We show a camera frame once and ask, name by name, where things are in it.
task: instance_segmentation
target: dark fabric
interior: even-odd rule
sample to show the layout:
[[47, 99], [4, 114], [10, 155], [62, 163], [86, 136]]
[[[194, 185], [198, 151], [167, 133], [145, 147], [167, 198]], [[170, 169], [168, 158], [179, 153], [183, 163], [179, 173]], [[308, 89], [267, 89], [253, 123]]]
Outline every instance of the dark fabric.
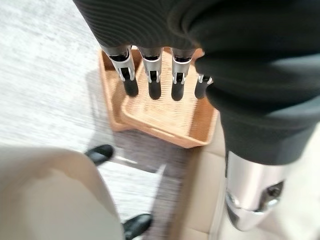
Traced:
[[102, 46], [203, 48], [227, 150], [276, 165], [302, 153], [320, 120], [320, 1], [74, 2]]

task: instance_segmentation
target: black fingertip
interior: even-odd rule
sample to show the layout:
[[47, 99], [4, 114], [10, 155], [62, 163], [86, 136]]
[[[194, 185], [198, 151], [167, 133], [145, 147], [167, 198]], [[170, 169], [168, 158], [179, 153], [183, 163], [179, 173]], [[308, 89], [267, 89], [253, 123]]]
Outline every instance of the black fingertip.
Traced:
[[172, 83], [171, 97], [175, 101], [180, 101], [184, 96], [185, 85], [177, 82], [176, 84]]
[[124, 90], [130, 97], [136, 97], [139, 94], [139, 88], [136, 78], [134, 80], [125, 80], [123, 82]]
[[197, 99], [203, 99], [206, 95], [206, 88], [208, 84], [206, 82], [196, 82], [196, 86], [194, 89], [194, 95]]
[[161, 97], [161, 82], [149, 82], [149, 96], [153, 100], [157, 100]]

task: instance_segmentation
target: shoe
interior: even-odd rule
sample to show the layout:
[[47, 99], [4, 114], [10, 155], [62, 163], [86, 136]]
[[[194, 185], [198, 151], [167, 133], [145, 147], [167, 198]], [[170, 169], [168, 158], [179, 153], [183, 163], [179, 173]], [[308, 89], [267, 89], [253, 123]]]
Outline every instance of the shoe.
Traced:
[[95, 148], [86, 151], [84, 154], [87, 155], [96, 166], [99, 166], [110, 160], [114, 151], [115, 150], [111, 145], [106, 144], [96, 146]]
[[149, 229], [153, 221], [152, 214], [144, 213], [123, 223], [125, 240], [132, 240]]

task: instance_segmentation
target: wooden tray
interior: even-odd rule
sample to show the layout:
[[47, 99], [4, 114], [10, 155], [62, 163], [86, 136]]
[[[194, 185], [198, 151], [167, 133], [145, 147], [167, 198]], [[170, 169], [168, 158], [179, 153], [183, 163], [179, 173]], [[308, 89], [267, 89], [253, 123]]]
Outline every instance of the wooden tray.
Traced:
[[125, 96], [120, 111], [123, 122], [183, 148], [204, 146], [211, 141], [218, 111], [207, 98], [196, 99], [194, 92], [198, 74], [194, 65], [190, 66], [180, 101], [171, 98], [170, 53], [164, 51], [162, 54], [161, 97], [158, 100], [149, 97], [148, 80], [142, 63], [136, 71], [136, 79], [139, 95]]

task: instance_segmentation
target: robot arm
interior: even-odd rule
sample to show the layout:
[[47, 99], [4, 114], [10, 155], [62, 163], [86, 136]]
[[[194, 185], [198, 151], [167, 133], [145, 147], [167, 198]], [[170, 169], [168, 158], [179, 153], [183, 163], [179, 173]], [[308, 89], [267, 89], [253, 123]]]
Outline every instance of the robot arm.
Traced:
[[138, 94], [131, 45], [141, 52], [153, 99], [161, 94], [162, 48], [172, 47], [176, 101], [183, 96], [194, 50], [204, 50], [195, 64], [200, 84], [214, 79], [206, 95], [221, 115], [230, 220], [242, 231], [262, 221], [279, 201], [290, 164], [320, 120], [320, 2], [74, 3], [130, 96]]

